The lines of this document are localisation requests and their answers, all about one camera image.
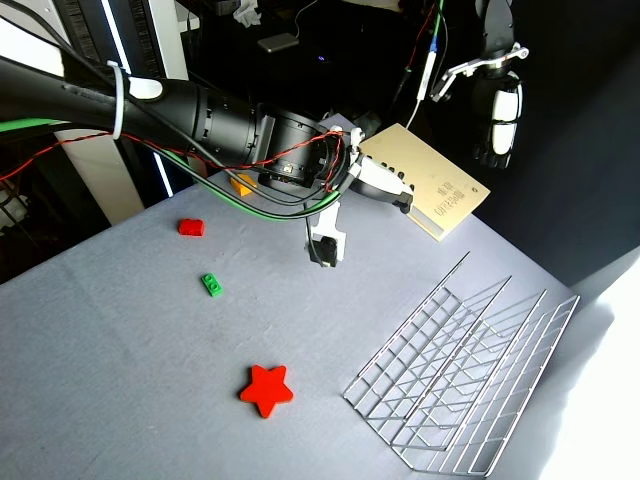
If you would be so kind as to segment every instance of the star-shaped object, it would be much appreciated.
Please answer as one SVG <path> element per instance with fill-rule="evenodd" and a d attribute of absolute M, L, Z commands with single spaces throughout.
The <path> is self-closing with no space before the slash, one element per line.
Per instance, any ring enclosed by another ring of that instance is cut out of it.
<path fill-rule="evenodd" d="M 260 415 L 269 418 L 276 403 L 293 400 L 293 392 L 284 384 L 287 367 L 267 370 L 260 365 L 251 367 L 251 384 L 240 393 L 240 400 L 255 403 Z"/>

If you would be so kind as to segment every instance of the yellow box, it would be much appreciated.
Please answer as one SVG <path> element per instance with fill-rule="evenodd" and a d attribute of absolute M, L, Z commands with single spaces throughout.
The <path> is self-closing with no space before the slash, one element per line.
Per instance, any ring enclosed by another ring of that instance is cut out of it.
<path fill-rule="evenodd" d="M 246 173 L 239 173 L 238 176 L 241 179 L 243 179 L 245 182 L 247 182 L 249 185 L 251 185 L 252 187 L 257 187 L 258 186 L 256 181 L 253 178 L 251 178 L 249 175 L 247 175 Z M 251 190 L 249 190 L 247 187 L 242 185 L 235 178 L 229 178 L 229 181 L 231 182 L 231 186 L 233 187 L 233 189 L 241 197 L 244 197 L 245 195 L 248 195 L 248 194 L 251 193 Z"/>

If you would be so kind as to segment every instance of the green block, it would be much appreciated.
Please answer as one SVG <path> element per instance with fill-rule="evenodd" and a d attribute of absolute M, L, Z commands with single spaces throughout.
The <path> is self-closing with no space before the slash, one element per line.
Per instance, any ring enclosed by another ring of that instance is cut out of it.
<path fill-rule="evenodd" d="M 213 276 L 212 273 L 207 273 L 206 275 L 204 275 L 202 277 L 202 283 L 204 283 L 204 286 L 207 287 L 207 290 L 209 290 L 209 293 L 212 297 L 222 295 L 222 292 L 224 291 L 222 290 L 222 285 L 218 283 L 218 280 Z"/>

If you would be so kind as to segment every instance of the tabletop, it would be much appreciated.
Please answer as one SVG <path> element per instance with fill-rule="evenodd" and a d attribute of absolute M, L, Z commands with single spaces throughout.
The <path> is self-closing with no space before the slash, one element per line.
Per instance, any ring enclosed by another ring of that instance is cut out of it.
<path fill-rule="evenodd" d="M 0 479 L 431 478 L 345 387 L 468 251 L 461 296 L 509 274 L 504 301 L 571 292 L 473 216 L 438 243 L 347 193 L 338 228 L 345 260 L 320 268 L 303 221 L 192 187 L 0 286 Z M 286 365 L 295 395 L 266 420 L 238 398 L 254 364 Z"/>

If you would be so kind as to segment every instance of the wire rack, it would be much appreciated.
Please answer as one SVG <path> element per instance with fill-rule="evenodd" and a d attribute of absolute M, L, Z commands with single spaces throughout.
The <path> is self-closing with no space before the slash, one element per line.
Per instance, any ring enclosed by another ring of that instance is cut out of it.
<path fill-rule="evenodd" d="M 536 315 L 543 291 L 490 313 L 511 277 L 464 300 L 445 287 L 468 255 L 344 392 L 417 471 L 491 473 L 579 300 Z"/>

